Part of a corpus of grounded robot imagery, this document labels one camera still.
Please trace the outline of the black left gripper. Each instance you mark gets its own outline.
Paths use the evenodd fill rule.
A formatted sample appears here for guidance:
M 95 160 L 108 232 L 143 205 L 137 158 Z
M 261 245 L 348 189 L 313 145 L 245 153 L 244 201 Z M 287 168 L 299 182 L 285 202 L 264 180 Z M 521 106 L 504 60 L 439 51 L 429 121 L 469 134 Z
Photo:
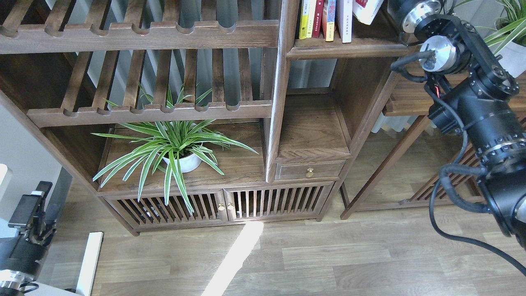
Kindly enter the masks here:
M 23 195 L 8 226 L 18 235 L 1 239 L 1 290 L 21 290 L 35 281 L 42 269 L 55 231 L 45 221 L 44 205 L 53 183 L 40 181 L 35 193 Z

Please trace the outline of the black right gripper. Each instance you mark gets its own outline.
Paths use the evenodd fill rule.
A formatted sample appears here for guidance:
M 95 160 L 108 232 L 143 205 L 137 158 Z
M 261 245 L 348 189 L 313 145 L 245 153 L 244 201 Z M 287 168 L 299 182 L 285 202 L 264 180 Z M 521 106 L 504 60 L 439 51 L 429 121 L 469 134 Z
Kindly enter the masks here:
M 439 0 L 389 0 L 388 13 L 404 32 L 428 34 L 433 23 L 444 17 Z

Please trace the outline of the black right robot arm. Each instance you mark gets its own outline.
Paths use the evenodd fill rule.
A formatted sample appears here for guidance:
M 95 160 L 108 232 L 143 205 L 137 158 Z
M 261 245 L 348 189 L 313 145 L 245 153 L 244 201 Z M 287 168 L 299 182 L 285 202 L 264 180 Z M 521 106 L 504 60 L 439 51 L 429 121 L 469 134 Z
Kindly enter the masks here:
M 525 247 L 525 131 L 508 105 L 518 94 L 518 83 L 477 30 L 447 13 L 443 1 L 390 0 L 388 12 L 422 44 L 391 69 L 425 83 L 434 100 L 430 120 L 443 133 L 463 136 L 459 156 L 439 170 L 429 202 L 432 226 L 441 236 L 485 248 L 525 273 L 522 264 L 488 243 L 446 234 L 434 217 L 436 193 L 442 188 L 459 208 L 492 214 L 503 234 L 516 236 Z

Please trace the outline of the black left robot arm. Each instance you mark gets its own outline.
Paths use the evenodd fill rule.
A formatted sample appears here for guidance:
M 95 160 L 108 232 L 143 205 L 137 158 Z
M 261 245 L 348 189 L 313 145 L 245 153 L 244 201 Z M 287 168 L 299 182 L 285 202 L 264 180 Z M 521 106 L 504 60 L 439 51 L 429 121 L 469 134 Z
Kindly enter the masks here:
M 45 219 L 45 200 L 53 184 L 39 182 L 30 195 L 23 195 L 8 226 L 18 230 L 13 238 L 2 238 L 0 246 L 1 295 L 22 296 L 41 272 L 56 231 L 55 220 Z

